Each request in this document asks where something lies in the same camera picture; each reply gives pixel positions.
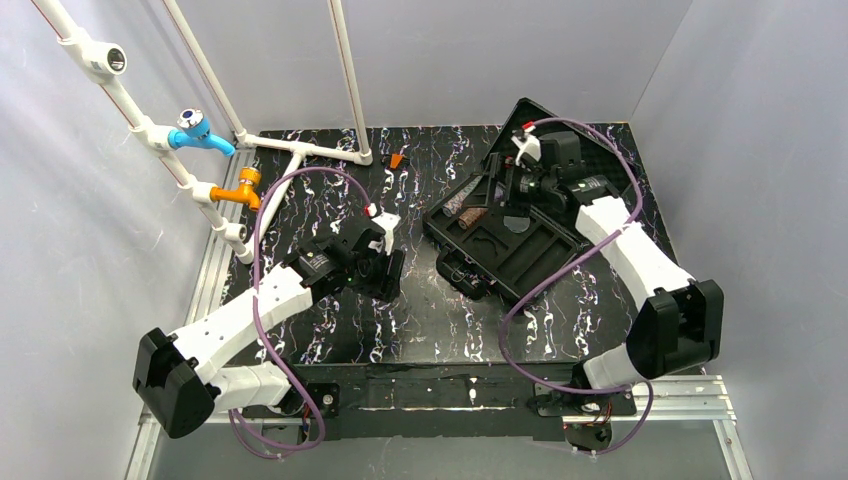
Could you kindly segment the clear acrylic button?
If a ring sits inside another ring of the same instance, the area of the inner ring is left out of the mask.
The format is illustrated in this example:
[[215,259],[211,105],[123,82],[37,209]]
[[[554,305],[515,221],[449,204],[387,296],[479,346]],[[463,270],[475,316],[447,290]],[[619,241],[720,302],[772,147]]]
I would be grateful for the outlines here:
[[510,232],[521,234],[529,229],[531,218],[529,216],[505,215],[503,217],[503,225]]

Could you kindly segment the black poker set case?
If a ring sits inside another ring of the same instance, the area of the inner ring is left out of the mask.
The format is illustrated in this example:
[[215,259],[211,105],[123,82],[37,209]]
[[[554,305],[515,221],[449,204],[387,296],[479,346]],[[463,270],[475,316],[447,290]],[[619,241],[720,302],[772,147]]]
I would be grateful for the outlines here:
[[[517,129],[534,126],[535,135],[554,131],[573,131],[581,140],[583,172],[600,175],[621,195],[632,190],[620,161],[612,148],[578,128],[556,122],[548,109],[529,98],[521,98],[505,121],[501,132],[470,176],[438,201],[423,217],[424,232],[440,248],[436,268],[453,287],[472,300],[498,293],[515,303],[542,280],[565,266],[587,249],[588,240],[576,230],[578,203],[568,192],[565,212],[546,212],[520,203],[513,194],[513,181],[505,211],[488,212],[469,230],[457,223],[469,207],[484,207],[487,175],[511,168],[517,147],[511,141]],[[453,217],[442,213],[442,206],[459,191],[471,190],[460,211]],[[503,225],[505,215],[529,216],[531,225],[521,234]]]

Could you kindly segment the orange grey poker chip stack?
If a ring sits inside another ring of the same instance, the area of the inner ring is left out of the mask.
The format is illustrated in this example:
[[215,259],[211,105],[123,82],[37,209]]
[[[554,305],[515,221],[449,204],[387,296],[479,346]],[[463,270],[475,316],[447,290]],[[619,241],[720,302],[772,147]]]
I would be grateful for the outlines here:
[[488,208],[485,207],[469,207],[465,209],[458,217],[458,226],[467,231],[473,227],[486,213]]

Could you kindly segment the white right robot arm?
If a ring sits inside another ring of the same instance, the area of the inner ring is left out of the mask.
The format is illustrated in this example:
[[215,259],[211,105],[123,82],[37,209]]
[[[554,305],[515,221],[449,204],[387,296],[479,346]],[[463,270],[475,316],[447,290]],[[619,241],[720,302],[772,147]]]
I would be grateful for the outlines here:
[[580,361],[565,385],[521,367],[506,345],[509,318],[499,330],[504,360],[534,383],[564,395],[611,395],[705,364],[720,353],[724,293],[713,280],[698,281],[671,260],[645,233],[637,216],[643,207],[625,201],[600,175],[581,174],[566,183],[579,207],[575,226],[591,248],[525,294],[508,314],[514,316],[537,294],[596,254],[624,282],[639,312],[624,342],[599,356]]

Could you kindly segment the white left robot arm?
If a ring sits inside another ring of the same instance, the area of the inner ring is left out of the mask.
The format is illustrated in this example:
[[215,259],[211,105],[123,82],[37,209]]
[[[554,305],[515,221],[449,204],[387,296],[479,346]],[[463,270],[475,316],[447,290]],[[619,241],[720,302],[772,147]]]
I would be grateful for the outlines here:
[[159,328],[145,334],[132,386],[165,433],[178,439],[221,411],[280,406],[291,389],[315,410],[288,364],[228,363],[284,320],[344,289],[386,303],[396,299],[405,259],[394,245],[399,222],[398,215],[382,213],[304,241],[257,286],[201,320],[170,334]]

